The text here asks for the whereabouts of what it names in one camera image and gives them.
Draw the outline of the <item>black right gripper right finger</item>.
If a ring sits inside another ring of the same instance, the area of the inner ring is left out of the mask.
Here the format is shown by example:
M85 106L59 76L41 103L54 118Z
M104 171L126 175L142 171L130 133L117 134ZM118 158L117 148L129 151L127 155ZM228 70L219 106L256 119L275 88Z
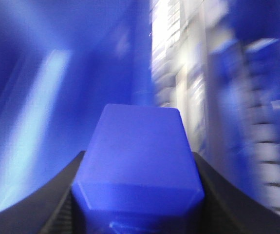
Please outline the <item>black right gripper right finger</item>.
M194 153L205 191L200 234L280 234L280 215L251 199Z

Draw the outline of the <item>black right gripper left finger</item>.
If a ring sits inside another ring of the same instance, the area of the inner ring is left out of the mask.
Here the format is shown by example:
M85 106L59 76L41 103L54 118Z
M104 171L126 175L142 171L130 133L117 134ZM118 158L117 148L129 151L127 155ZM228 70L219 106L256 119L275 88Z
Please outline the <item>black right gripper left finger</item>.
M71 187L85 151L41 188L0 212L0 234L73 234Z

